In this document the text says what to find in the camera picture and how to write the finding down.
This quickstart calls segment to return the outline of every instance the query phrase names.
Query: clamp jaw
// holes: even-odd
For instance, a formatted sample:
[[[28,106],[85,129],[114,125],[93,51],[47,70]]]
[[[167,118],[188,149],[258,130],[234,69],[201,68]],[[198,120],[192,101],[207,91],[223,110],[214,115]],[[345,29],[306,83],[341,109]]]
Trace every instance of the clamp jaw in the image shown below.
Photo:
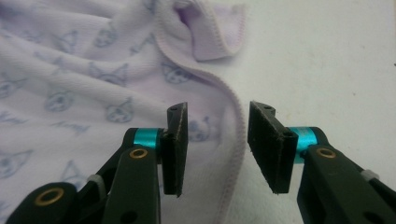
[[[180,196],[187,156],[187,103],[167,110],[168,129],[129,129],[121,147],[77,192],[50,183],[31,192],[8,224],[161,223],[157,164],[164,194]]]
[[[247,141],[273,193],[288,193],[304,161],[297,203],[304,223],[396,223],[396,192],[332,147],[316,127],[286,128],[269,105],[250,103]]]

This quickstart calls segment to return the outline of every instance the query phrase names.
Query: white background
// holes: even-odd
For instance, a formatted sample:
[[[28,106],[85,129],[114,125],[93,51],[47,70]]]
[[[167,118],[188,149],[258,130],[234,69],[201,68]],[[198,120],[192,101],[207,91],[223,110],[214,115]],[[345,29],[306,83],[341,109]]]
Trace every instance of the white background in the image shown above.
[[[334,147],[396,189],[395,3],[245,3],[246,44],[213,69],[240,96],[246,120],[255,100],[273,106],[285,126],[318,126]],[[225,223],[302,223],[302,170],[294,166],[289,194],[275,195],[247,148]]]

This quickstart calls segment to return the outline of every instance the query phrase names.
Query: baby clothing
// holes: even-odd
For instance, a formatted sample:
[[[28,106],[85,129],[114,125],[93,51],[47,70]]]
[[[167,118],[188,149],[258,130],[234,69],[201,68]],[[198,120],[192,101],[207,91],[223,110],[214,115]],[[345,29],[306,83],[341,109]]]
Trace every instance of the baby clothing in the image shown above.
[[[127,129],[166,128],[166,109],[182,102],[184,188],[162,193],[162,222],[223,221],[246,130],[233,90],[203,65],[240,49],[243,6],[5,0],[0,22],[0,223],[44,184],[81,189]]]

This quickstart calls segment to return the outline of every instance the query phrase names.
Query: cat print fabric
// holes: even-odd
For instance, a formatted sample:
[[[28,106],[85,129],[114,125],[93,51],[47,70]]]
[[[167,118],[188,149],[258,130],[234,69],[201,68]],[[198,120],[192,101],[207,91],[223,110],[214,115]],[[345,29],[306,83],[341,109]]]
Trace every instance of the cat print fabric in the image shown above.
[[[114,71],[104,72],[95,63],[90,63],[90,75],[103,81],[124,87],[126,83],[128,64],[124,64]]]
[[[0,179],[15,175],[22,166],[29,161],[33,150],[17,153],[6,153],[0,151]]]
[[[13,80],[7,73],[3,72],[0,76],[0,99],[7,98],[13,94],[21,88],[25,82],[26,78]]]
[[[235,33],[243,30],[242,14],[203,0],[0,1],[0,224],[34,188],[83,188],[128,129],[167,129],[167,109],[184,102],[185,194],[165,195],[160,179],[162,223],[196,217],[191,224],[221,224],[238,170],[230,169],[230,155],[243,155],[235,151],[245,143],[233,133],[243,131],[242,110],[231,88],[205,68],[216,63],[212,55],[195,55],[210,48],[208,54],[231,56],[219,41],[242,36]],[[220,130],[225,123],[232,128]],[[203,151],[223,156],[195,162]],[[194,207],[211,212],[197,216]]]

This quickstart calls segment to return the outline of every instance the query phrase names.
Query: brass rivet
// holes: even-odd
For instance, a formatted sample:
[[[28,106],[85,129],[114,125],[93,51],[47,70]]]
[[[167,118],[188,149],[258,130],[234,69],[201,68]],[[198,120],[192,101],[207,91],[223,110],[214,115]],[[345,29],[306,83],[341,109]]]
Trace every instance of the brass rivet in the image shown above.
[[[54,197],[51,197],[50,199],[44,199],[45,196],[48,196],[48,194],[51,194],[52,192],[56,193]],[[55,203],[59,199],[64,196],[64,189],[61,188],[53,188],[53,189],[47,189],[46,191],[42,192],[35,198],[35,205],[37,206],[47,206],[52,203]]]
[[[129,153],[132,159],[142,159],[148,155],[148,151],[143,148],[138,148]]]
[[[317,153],[319,154],[319,156],[326,157],[329,159],[334,159],[336,157],[336,154],[327,148],[318,148]]]

